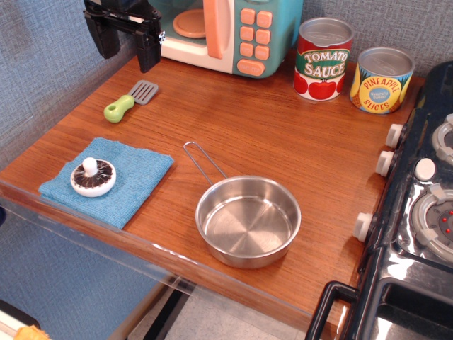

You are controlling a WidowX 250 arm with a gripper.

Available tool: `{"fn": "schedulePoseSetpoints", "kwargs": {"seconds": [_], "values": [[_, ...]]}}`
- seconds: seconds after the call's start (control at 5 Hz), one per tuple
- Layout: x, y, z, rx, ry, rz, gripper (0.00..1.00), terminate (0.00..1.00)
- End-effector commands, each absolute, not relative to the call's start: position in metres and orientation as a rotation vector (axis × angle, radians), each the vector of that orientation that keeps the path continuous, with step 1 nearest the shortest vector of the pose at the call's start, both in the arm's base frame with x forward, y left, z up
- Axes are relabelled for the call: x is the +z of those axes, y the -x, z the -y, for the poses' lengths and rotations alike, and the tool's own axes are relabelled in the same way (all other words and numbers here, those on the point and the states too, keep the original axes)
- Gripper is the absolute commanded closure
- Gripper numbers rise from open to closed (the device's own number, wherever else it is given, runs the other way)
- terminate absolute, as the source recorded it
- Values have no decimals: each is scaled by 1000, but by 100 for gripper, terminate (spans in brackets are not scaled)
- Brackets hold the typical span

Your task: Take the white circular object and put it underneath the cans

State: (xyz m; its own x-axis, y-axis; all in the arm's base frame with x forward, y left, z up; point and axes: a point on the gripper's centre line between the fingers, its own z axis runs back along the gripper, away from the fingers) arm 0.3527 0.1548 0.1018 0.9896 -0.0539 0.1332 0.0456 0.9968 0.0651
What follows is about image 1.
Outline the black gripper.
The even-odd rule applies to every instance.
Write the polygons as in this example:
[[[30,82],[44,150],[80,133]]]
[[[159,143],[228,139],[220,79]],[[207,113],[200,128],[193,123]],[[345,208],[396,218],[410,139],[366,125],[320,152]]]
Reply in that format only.
[[[149,1],[84,1],[84,6],[88,30],[104,59],[110,59],[120,51],[119,30],[130,34],[136,32],[141,73],[147,73],[160,62],[161,14]]]

